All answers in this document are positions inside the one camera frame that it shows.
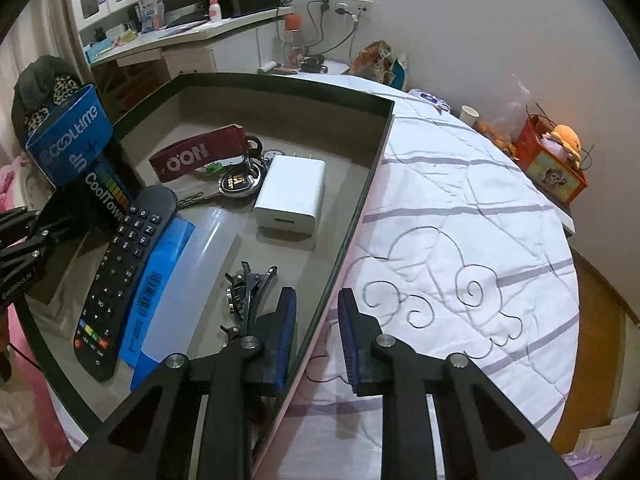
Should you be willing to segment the pink storage box tray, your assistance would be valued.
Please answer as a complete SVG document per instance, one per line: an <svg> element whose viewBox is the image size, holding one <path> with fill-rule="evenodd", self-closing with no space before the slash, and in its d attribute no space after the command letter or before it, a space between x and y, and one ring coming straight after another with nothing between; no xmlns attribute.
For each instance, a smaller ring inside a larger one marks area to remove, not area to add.
<svg viewBox="0 0 640 480"><path fill-rule="evenodd" d="M156 182L149 163L153 153L172 142L230 124L244 127L270 150L326 163L314 235L261 228L250 197L215 196L180 210L180 216L194 226L209 208L224 209L244 221L209 295L187 356L208 356L224 344L220 326L231 318L224 298L224 274L239 270L242 261L254 271L278 267L262 300L262 310L274 308L282 287L296 290L288 376L282 396L270 405L265 426L258 430L258 450L266 447L276 431L309 362L392 119L390 100L358 91L350 80L339 76L309 80L192 74L165 84L116 124L116 138L126 161L147 184Z"/></svg>

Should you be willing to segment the blue and black tumbler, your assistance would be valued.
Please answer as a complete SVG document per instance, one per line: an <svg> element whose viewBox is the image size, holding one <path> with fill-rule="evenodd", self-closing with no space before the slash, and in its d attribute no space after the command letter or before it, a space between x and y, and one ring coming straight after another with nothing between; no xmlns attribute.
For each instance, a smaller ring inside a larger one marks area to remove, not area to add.
<svg viewBox="0 0 640 480"><path fill-rule="evenodd" d="M142 188L92 84L58 106L26 143L63 209L107 234Z"/></svg>

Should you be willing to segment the black remote control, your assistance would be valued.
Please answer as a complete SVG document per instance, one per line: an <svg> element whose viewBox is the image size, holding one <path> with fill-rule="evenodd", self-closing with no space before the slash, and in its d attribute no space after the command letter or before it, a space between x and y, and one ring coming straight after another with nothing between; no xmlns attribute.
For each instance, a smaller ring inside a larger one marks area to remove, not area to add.
<svg viewBox="0 0 640 480"><path fill-rule="evenodd" d="M140 278L177 207L177 196L170 188L147 186L119 220L104 252L73 339L77 361L97 382L107 382L114 375Z"/></svg>

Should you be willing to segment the black hair clip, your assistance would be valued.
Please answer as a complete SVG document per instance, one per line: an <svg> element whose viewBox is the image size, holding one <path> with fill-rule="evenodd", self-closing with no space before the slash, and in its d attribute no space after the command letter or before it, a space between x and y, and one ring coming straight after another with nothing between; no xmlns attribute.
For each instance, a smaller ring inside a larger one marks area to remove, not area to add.
<svg viewBox="0 0 640 480"><path fill-rule="evenodd" d="M226 344L249 335L256 324L257 315L271 282L278 274L277 266L270 266L264 273L257 273L247 261L235 274L224 274L228 282L226 299L234 324L220 329L226 335Z"/></svg>

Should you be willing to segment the translucent tube blue cap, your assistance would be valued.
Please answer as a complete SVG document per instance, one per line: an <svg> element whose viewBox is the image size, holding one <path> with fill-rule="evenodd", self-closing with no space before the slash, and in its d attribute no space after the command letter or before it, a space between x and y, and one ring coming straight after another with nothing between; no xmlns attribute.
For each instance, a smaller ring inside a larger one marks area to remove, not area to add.
<svg viewBox="0 0 640 480"><path fill-rule="evenodd" d="M169 274L142 341L130 388L137 389L163 359L188 352L210 293L244 226L237 214L209 208Z"/></svg>

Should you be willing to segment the black office chair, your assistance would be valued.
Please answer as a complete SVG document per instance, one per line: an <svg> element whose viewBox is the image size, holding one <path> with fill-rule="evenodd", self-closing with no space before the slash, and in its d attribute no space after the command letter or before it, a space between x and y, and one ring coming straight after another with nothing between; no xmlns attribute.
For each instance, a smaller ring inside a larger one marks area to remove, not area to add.
<svg viewBox="0 0 640 480"><path fill-rule="evenodd" d="M70 96L82 81L64 58L43 55L27 66L14 84L11 122L18 144L28 139Z"/></svg>

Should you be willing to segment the white charger adapter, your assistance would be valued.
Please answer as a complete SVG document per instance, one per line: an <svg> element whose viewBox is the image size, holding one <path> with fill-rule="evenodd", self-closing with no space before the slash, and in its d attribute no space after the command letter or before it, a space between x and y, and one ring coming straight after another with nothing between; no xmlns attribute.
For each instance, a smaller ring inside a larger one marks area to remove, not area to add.
<svg viewBox="0 0 640 480"><path fill-rule="evenodd" d="M321 159L277 155L254 205L258 226L314 235L323 200L326 163Z"/></svg>

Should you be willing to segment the red decorated gift box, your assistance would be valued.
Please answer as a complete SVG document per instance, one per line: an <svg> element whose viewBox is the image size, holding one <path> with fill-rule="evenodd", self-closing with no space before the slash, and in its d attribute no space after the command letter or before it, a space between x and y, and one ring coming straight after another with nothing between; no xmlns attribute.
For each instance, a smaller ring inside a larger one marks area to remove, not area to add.
<svg viewBox="0 0 640 480"><path fill-rule="evenodd" d="M541 142L544 133L554 128L542 115L529 115L515 140L518 166L545 193L564 207L588 186L584 172L557 159Z"/></svg>

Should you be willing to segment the white desk with drawers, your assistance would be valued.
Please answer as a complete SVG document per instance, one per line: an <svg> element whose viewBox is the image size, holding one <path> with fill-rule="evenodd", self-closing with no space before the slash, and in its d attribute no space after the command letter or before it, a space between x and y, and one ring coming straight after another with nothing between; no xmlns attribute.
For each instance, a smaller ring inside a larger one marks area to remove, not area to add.
<svg viewBox="0 0 640 480"><path fill-rule="evenodd" d="M281 6L215 23L148 32L99 54L89 67L96 70L111 62L126 67L163 61L171 78L200 73L254 74L282 58L280 21L293 12L290 6Z"/></svg>

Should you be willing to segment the orange plush toy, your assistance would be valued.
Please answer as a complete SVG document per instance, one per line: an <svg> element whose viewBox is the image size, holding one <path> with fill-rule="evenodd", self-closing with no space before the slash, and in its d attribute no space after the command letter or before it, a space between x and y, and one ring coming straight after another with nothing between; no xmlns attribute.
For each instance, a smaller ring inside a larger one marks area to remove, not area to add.
<svg viewBox="0 0 640 480"><path fill-rule="evenodd" d="M574 169L582 163L582 144L578 134L567 125L556 125L541 137L546 149L557 159L567 162Z"/></svg>

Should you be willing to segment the white paper cup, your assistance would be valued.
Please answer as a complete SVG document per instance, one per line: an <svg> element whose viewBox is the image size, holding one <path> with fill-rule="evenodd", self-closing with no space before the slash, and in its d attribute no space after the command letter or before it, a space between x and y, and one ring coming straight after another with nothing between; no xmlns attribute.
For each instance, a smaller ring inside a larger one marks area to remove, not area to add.
<svg viewBox="0 0 640 480"><path fill-rule="evenodd" d="M480 113L469 105L462 105L459 119L470 127L473 127L475 123L480 119Z"/></svg>

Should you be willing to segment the wet wipes pack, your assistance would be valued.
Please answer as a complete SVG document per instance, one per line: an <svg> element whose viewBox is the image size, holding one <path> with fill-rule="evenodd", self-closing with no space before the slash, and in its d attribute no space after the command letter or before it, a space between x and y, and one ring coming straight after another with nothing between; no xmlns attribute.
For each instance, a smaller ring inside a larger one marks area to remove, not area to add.
<svg viewBox="0 0 640 480"><path fill-rule="evenodd" d="M415 98L419 98L428 104L431 104L431 106L439 113L451 112L451 107L446 101L438 96L434 96L434 94L426 92L425 90L413 88L409 90L409 94L410 96L414 96Z"/></svg>

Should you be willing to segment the bottle with red cap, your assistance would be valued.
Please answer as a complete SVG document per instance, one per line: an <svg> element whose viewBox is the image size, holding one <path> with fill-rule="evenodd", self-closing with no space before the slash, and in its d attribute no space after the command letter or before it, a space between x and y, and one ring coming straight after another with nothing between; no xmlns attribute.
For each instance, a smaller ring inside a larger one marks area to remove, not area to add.
<svg viewBox="0 0 640 480"><path fill-rule="evenodd" d="M287 68L299 68L304 57L303 18L297 14L288 14L284 19L284 65Z"/></svg>

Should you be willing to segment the white bedside table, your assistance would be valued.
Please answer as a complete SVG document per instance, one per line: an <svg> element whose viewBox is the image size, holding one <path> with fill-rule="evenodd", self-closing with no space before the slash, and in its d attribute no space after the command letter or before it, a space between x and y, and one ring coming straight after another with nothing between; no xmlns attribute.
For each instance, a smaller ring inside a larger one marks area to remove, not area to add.
<svg viewBox="0 0 640 480"><path fill-rule="evenodd" d="M256 70L258 74L264 75L296 75L296 74L321 74L321 75L344 75L349 72L349 66L341 62L325 60L323 63L305 58L297 67L286 67L276 61L269 61Z"/></svg>

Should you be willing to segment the white wall power strip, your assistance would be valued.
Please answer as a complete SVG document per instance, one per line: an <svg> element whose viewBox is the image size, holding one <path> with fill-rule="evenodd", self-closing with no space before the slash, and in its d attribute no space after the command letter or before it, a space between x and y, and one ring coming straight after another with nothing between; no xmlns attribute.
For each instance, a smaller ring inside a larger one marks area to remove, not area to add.
<svg viewBox="0 0 640 480"><path fill-rule="evenodd" d="M343 9L344 11L358 15L366 15L372 9L374 2L372 0L328 0L333 10Z"/></svg>

